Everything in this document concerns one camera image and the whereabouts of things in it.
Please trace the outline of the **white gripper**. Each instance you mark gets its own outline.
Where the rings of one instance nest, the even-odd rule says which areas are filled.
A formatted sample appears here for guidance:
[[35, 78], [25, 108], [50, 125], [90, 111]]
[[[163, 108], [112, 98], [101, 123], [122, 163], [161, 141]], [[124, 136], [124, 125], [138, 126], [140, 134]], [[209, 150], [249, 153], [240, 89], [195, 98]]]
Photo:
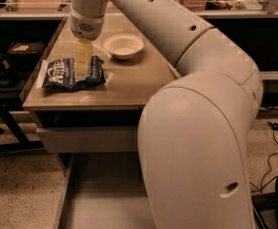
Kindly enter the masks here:
[[88, 74], [93, 54], [93, 44], [102, 31], [105, 10], [103, 8], [76, 10], [71, 8], [70, 29], [75, 37], [75, 79], [82, 81]]

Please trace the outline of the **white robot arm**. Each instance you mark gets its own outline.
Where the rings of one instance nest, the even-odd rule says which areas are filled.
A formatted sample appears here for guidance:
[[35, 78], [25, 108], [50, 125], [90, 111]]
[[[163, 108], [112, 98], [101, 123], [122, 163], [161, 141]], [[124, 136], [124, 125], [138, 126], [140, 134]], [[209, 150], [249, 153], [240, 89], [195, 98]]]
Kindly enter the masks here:
[[95, 40], [113, 2], [179, 78], [145, 105], [139, 161], [157, 229], [255, 229], [247, 134], [263, 97], [255, 62], [174, 0], [72, 0], [71, 30]]

